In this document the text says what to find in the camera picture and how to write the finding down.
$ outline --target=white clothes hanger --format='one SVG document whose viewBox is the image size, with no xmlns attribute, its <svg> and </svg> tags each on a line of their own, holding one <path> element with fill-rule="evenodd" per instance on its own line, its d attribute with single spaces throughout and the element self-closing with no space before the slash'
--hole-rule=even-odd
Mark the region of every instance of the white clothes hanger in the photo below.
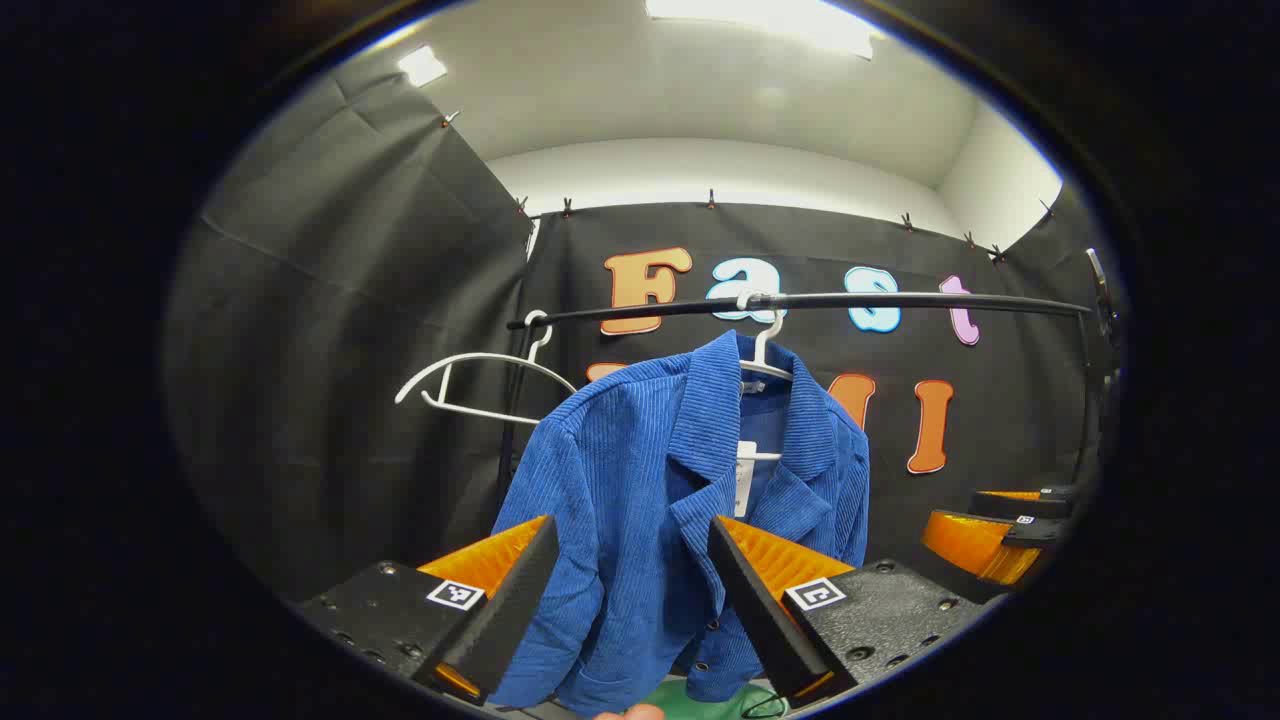
<svg viewBox="0 0 1280 720">
<path fill-rule="evenodd" d="M 744 292 L 742 295 L 737 296 L 737 309 L 739 310 L 746 310 L 748 301 L 750 301 L 753 297 L 755 297 L 758 295 L 768 296 L 769 293 L 767 293 L 767 292 L 759 292 L 759 291 L 750 291 L 749 290 L 749 291 Z M 769 325 L 769 329 L 767 329 L 767 331 L 762 332 L 760 334 L 755 336 L 755 359 L 754 360 L 741 360 L 741 361 L 739 361 L 739 364 L 742 365 L 744 370 L 754 370 L 756 373 L 764 373 L 765 375 L 773 375 L 774 378 L 782 378 L 785 380 L 792 380 L 792 379 L 795 379 L 795 375 L 792 375 L 791 373 L 788 373 L 788 372 L 786 372 L 786 370 L 783 370 L 781 368 L 774 368 L 773 365 L 769 365 L 769 364 L 767 364 L 764 361 L 764 346 L 765 346 L 765 343 L 768 343 L 769 340 L 772 340 L 773 337 L 776 337 L 780 332 L 782 332 L 782 311 L 781 310 L 774 310 L 773 311 L 773 324 Z"/>
<path fill-rule="evenodd" d="M 755 297 L 758 295 L 767 296 L 769 293 L 767 293 L 767 292 L 759 292 L 759 291 L 750 291 L 749 290 L 749 291 L 746 291 L 746 292 L 744 292 L 744 293 L 741 293 L 741 295 L 737 296 L 737 309 L 739 310 L 746 310 L 748 301 L 750 301 L 753 297 Z M 773 365 L 769 365 L 769 364 L 767 364 L 764 361 L 764 346 L 765 346 L 765 343 L 768 343 L 769 340 L 773 338 L 773 337 L 776 337 L 780 332 L 782 332 L 782 311 L 774 309 L 773 310 L 773 324 L 769 325 L 769 328 L 767 331 L 764 331 L 760 334 L 755 336 L 755 359 L 754 360 L 740 360 L 739 365 L 741 365 L 744 370 L 751 370 L 751 372 L 755 372 L 755 373 L 764 373 L 765 375 L 773 375 L 774 378 L 782 378 L 785 380 L 795 379 L 795 375 L 792 375 L 791 373 L 788 373 L 788 372 L 786 372 L 786 370 L 783 370 L 781 368 L 774 368 Z M 737 455 L 737 459 L 739 460 L 782 460 L 782 454 L 781 452 L 742 452 L 742 454 Z"/>
<path fill-rule="evenodd" d="M 525 327 L 529 327 L 530 323 L 534 322 L 534 318 L 538 318 L 538 316 L 545 318 L 547 313 L 543 313 L 541 310 L 534 310 L 532 313 L 530 313 L 529 315 L 525 316 Z M 549 375 L 550 378 L 553 378 L 557 382 L 559 382 L 559 384 L 562 384 L 566 388 L 568 388 L 570 392 L 577 392 L 577 388 L 575 388 L 572 384 L 570 384 L 568 380 L 566 380 L 564 378 L 562 378 L 558 374 L 556 374 L 556 372 L 539 365 L 535 361 L 535 359 L 538 357 L 538 348 L 541 347 L 541 346 L 544 346 L 544 345 L 547 345 L 548 342 L 550 342 L 550 340 L 552 340 L 552 327 L 547 325 L 547 333 L 543 337 L 538 338 L 534 342 L 534 345 L 529 348 L 529 359 L 527 360 L 524 359 L 524 357 L 515 357 L 512 355 L 499 355 L 497 352 L 463 352 L 461 355 L 451 355 L 449 357 L 445 357 L 444 360 L 440 360 L 438 363 L 433 363 L 431 365 L 424 368 L 416 375 L 413 375 L 412 378 L 410 378 L 408 382 L 404 383 L 403 387 L 401 387 L 399 392 L 396 393 L 396 404 L 399 405 L 399 402 L 402 400 L 404 400 L 404 397 L 408 395 L 408 392 L 411 389 L 413 389 L 413 386 L 416 386 L 417 383 L 422 382 L 424 379 L 426 379 L 429 375 L 431 375 L 433 373 L 435 373 L 440 368 L 444 368 L 444 375 L 440 377 L 440 392 L 436 393 L 436 397 L 431 397 L 425 389 L 421 393 L 422 395 L 422 400 L 425 400 L 428 402 L 428 405 L 430 405 L 431 407 L 439 407 L 440 410 L 452 410 L 454 413 L 462 413 L 463 415 L 477 415 L 480 418 L 492 418 L 494 420 L 507 420 L 509 423 L 525 423 L 525 424 L 529 424 L 529 425 L 536 425 L 538 420 L 535 420 L 532 418 L 520 418 L 517 415 L 507 415 L 507 414 L 503 414 L 503 413 L 490 413 L 489 410 L 477 410 L 475 407 L 465 407 L 462 405 L 454 405 L 452 402 L 445 402 L 444 401 L 444 392 L 449 387 L 449 374 L 453 372 L 453 364 L 454 363 L 460 363 L 462 360 L 502 360 L 504 363 L 515 363 L 517 365 L 522 365 L 525 368 L 530 368 L 532 370 L 538 370 L 539 373 L 541 373 L 544 375 Z"/>
</svg>

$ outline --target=orange letter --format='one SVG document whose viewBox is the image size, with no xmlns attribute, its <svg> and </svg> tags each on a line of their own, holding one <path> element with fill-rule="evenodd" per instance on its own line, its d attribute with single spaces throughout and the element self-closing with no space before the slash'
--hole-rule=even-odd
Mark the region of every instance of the orange letter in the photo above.
<svg viewBox="0 0 1280 720">
<path fill-rule="evenodd" d="M 687 273 L 694 266 L 694 259 L 684 247 L 668 247 L 652 252 L 614 255 L 604 261 L 613 270 L 613 307 L 628 305 L 648 305 L 653 297 L 658 302 L 671 302 L 676 297 L 676 274 L 671 268 Z M 657 268 L 649 277 L 649 268 Z M 604 334 L 646 333 L 658 329 L 662 318 L 626 318 L 622 320 L 602 320 Z"/>
<path fill-rule="evenodd" d="M 594 383 L 604 375 L 616 373 L 622 368 L 626 368 L 622 363 L 595 363 L 586 369 L 586 382 Z"/>
<path fill-rule="evenodd" d="M 947 429 L 947 404 L 954 395 L 951 383 L 943 380 L 923 380 L 915 386 L 915 397 L 920 398 L 920 434 L 915 438 L 915 455 L 906 461 L 910 473 L 936 473 L 947 464 L 942 436 Z"/>
<path fill-rule="evenodd" d="M 859 428 L 867 428 L 867 406 L 870 405 L 872 396 L 876 395 L 876 380 L 867 375 L 845 373 L 832 380 L 827 392 L 836 398 L 845 413 L 849 413 Z"/>
</svg>

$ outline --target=human hand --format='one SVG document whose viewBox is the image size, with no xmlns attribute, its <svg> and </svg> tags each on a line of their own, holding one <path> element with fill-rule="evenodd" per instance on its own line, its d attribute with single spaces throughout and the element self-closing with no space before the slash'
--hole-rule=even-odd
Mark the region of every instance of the human hand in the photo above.
<svg viewBox="0 0 1280 720">
<path fill-rule="evenodd" d="M 663 720 L 667 714 L 662 711 L 660 707 L 654 705 L 635 705 L 631 710 L 627 710 L 626 715 L 618 715 L 617 712 L 602 712 L 596 715 L 593 720 Z"/>
</svg>

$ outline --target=black clothing rail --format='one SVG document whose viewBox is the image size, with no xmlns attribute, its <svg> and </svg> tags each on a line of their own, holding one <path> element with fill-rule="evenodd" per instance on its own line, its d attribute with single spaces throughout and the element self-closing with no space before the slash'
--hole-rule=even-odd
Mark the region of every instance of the black clothing rail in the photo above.
<svg viewBox="0 0 1280 720">
<path fill-rule="evenodd" d="M 741 310 L 799 310 L 799 309 L 847 309 L 847 307 L 964 307 L 969 310 L 995 310 L 1004 313 L 1036 313 L 1042 315 L 1074 316 L 1080 337 L 1082 365 L 1084 368 L 1084 418 L 1080 423 L 1080 448 L 1076 451 L 1075 468 L 1071 470 L 1071 484 L 1080 479 L 1084 448 L 1089 441 L 1089 413 L 1092 393 L 1089 392 L 1089 338 L 1085 334 L 1084 315 L 1093 310 L 1030 297 L 1011 297 L 1007 295 L 969 295 L 948 292 L 823 292 L 809 295 L 769 295 L 759 293 L 746 301 Z M 694 302 L 663 302 L 654 305 L 628 305 L 625 307 L 599 307 L 594 310 L 572 310 L 534 318 L 527 325 L 524 320 L 507 323 L 508 331 L 526 331 L 522 347 L 527 351 L 531 328 L 553 325 L 564 322 L 608 320 L 625 318 L 654 318 L 669 315 L 699 315 L 705 313 L 726 313 L 740 310 L 736 297 L 719 300 L 699 300 Z M 524 368 L 517 369 L 524 373 Z"/>
</svg>

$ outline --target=clothing tag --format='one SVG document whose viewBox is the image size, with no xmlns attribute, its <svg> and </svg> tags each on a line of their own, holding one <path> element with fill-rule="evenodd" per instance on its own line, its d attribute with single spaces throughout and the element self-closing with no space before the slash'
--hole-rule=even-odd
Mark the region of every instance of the clothing tag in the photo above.
<svg viewBox="0 0 1280 720">
<path fill-rule="evenodd" d="M 755 455 L 755 442 L 739 441 L 739 455 Z M 746 498 L 751 495 L 751 474 L 755 471 L 755 460 L 739 457 L 735 474 L 737 475 L 737 489 L 733 492 L 733 516 L 746 516 Z"/>
</svg>

